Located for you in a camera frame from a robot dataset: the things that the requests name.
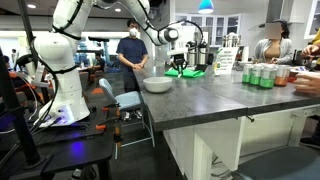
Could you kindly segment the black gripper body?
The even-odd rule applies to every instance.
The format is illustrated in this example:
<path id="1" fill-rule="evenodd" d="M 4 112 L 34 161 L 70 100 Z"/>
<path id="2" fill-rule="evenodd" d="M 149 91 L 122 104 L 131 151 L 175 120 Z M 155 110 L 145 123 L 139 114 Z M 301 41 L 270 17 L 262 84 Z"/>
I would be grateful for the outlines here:
<path id="1" fill-rule="evenodd" d="M 174 60 L 172 66 L 174 69 L 185 69 L 188 65 L 188 62 L 185 60 L 183 54 L 174 55 Z"/>

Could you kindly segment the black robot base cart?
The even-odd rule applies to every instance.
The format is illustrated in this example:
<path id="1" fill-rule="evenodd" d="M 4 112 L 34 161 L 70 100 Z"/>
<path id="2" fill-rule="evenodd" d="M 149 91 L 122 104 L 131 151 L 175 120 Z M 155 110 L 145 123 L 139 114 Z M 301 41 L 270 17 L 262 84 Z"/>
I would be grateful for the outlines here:
<path id="1" fill-rule="evenodd" d="M 91 124 L 95 135 L 40 145 L 38 152 L 44 161 L 34 168 L 27 169 L 23 153 L 16 152 L 1 169 L 0 180 L 52 180 L 56 173 L 89 165 L 98 167 L 100 180 L 112 180 L 109 160 L 113 155 L 113 128 L 97 131 L 95 125 L 99 123 Z"/>

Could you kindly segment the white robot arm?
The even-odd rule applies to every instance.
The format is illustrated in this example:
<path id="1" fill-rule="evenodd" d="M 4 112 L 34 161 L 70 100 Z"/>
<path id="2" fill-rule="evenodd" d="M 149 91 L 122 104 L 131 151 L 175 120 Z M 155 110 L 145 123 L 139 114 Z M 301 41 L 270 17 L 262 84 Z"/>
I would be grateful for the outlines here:
<path id="1" fill-rule="evenodd" d="M 68 126 L 90 114 L 82 96 L 74 54 L 91 9 L 94 6 L 109 9 L 116 3 L 133 15 L 155 45 L 165 45 L 178 39 L 179 30 L 172 25 L 159 30 L 153 27 L 148 20 L 149 0 L 58 0 L 52 30 L 34 40 L 34 48 L 42 64 L 53 76 L 55 93 L 55 97 L 39 111 L 36 121 L 39 127 Z"/>

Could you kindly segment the bare hand at right edge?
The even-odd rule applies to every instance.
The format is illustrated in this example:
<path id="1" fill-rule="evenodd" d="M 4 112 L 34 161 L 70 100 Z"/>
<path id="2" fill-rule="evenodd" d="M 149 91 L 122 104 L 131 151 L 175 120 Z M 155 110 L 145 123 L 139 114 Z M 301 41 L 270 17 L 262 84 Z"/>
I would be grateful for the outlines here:
<path id="1" fill-rule="evenodd" d="M 294 81 L 298 92 L 320 94 L 320 76 L 309 74 L 297 74 Z"/>

